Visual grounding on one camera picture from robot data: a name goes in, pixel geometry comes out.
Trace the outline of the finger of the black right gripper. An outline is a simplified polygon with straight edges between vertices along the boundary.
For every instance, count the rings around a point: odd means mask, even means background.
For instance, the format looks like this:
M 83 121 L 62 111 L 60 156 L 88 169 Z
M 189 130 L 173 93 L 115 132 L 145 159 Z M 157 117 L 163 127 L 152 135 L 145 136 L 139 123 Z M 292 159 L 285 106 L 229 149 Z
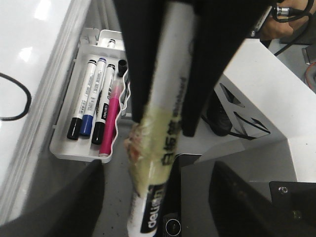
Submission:
M 140 122 L 148 102 L 165 0 L 115 0 L 129 66 L 132 120 Z
M 271 0 L 194 0 L 198 16 L 187 92 L 182 107 L 182 133 L 193 137 L 202 109 L 228 63 Z

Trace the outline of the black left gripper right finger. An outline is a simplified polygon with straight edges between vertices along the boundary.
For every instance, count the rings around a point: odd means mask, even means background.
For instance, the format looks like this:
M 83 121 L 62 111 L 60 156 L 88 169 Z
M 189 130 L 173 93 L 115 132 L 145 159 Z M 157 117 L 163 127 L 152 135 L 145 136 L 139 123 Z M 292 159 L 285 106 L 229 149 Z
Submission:
M 314 237 L 316 185 L 269 183 L 268 200 L 222 161 L 215 162 L 209 206 L 221 237 Z

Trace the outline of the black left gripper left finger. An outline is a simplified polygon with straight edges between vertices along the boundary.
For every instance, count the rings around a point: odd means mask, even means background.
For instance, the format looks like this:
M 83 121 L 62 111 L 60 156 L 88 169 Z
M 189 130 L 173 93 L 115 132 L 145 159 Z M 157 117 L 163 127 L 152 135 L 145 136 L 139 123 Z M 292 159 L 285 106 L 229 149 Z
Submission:
M 2 237 L 90 237 L 103 207 L 104 170 L 91 162 L 38 208 L 2 225 Z

